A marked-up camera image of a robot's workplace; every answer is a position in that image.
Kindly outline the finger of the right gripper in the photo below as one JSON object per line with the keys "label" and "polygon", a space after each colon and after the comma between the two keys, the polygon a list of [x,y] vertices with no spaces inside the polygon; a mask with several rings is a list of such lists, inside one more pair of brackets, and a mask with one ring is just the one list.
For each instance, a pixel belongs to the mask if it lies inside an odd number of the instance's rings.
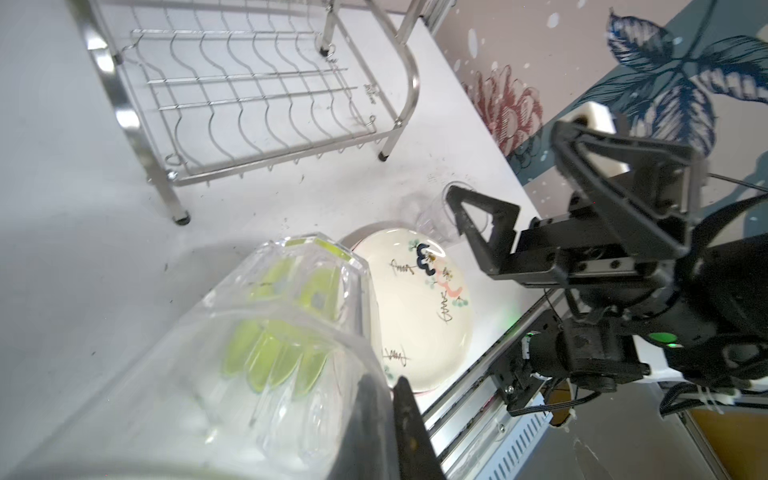
{"label": "finger of the right gripper", "polygon": [[704,156],[669,141],[627,137],[558,121],[555,164],[637,260],[686,256],[700,219]]}
{"label": "finger of the right gripper", "polygon": [[[446,201],[455,218],[458,233],[468,241],[479,268],[488,276],[502,276],[505,264],[512,255],[520,206],[458,185],[448,188]],[[467,212],[466,205],[486,214],[488,238],[483,236]]]}

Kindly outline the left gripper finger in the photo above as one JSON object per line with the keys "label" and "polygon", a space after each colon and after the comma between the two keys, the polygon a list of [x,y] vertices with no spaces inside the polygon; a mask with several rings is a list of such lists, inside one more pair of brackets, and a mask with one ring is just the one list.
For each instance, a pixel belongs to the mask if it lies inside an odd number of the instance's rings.
{"label": "left gripper finger", "polygon": [[410,383],[399,377],[393,388],[395,437],[400,478],[445,480]]}

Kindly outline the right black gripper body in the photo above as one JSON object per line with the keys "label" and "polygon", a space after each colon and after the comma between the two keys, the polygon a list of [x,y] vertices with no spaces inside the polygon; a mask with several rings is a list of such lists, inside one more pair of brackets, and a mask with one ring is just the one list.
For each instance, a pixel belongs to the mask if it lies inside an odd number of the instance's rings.
{"label": "right black gripper body", "polygon": [[690,216],[663,202],[646,212],[624,199],[601,214],[575,195],[559,219],[534,218],[523,231],[518,205],[491,198],[488,275],[526,288],[561,288],[588,306],[662,306],[679,291],[675,269],[690,252]]}

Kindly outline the white painted ceramic plate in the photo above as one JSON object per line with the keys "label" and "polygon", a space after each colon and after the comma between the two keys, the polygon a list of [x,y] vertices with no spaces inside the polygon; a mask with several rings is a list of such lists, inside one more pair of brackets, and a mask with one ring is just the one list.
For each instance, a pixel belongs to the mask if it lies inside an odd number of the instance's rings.
{"label": "white painted ceramic plate", "polygon": [[391,384],[430,392],[465,361],[473,302],[456,262],[436,240],[405,228],[376,231],[353,252],[367,261],[378,306],[374,344]]}

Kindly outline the lime green bowl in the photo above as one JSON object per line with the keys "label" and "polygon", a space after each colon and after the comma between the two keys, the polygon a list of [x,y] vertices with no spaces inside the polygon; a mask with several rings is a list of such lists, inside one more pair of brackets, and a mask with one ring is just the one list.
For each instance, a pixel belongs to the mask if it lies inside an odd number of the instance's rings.
{"label": "lime green bowl", "polygon": [[[314,245],[334,259],[350,264],[347,250],[318,235],[285,241],[281,247],[293,249]],[[306,255],[288,253],[270,266],[249,294],[254,301],[272,300],[286,293],[295,280]],[[329,324],[339,323],[346,299],[343,281],[347,273],[336,263],[320,261],[313,265],[293,304],[313,319]],[[257,394],[265,393],[293,381],[294,398],[306,397],[317,385],[330,356],[329,344],[312,329],[296,326],[280,319],[246,319],[235,327],[225,349],[222,374],[232,378],[243,374],[248,386]]]}

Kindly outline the clear glass tumbler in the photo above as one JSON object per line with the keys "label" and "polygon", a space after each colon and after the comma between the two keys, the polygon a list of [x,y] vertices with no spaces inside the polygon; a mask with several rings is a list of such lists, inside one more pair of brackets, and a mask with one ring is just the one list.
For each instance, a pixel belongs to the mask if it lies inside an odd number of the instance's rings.
{"label": "clear glass tumbler", "polygon": [[370,269],[258,247],[14,479],[395,479]]}
{"label": "clear glass tumbler", "polygon": [[458,243],[462,236],[458,232],[455,216],[447,202],[447,194],[451,187],[456,186],[474,191],[475,188],[462,181],[452,181],[446,184],[441,192],[420,211],[416,218],[416,231],[447,247]]}

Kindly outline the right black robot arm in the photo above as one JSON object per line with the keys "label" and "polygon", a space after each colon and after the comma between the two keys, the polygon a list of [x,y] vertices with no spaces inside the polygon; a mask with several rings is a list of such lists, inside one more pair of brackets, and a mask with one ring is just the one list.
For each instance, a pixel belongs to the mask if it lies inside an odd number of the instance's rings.
{"label": "right black robot arm", "polygon": [[649,378],[646,342],[692,388],[749,389],[767,375],[767,238],[716,237],[759,195],[700,215],[705,158],[665,140],[573,121],[552,130],[555,163],[575,191],[567,215],[515,228],[519,208],[462,187],[447,202],[494,280],[558,289],[570,314],[544,312],[489,369],[514,416],[546,381],[582,401]]}

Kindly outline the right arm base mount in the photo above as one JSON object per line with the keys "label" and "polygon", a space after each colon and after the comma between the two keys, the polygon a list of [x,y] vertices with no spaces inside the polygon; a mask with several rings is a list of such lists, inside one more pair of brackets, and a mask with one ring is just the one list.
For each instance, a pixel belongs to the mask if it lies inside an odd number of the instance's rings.
{"label": "right arm base mount", "polygon": [[554,310],[545,310],[491,364],[488,373],[511,417],[570,410],[601,396],[600,392],[592,392],[565,402],[528,405],[545,383],[557,386],[570,379],[558,356],[563,344],[561,324]]}

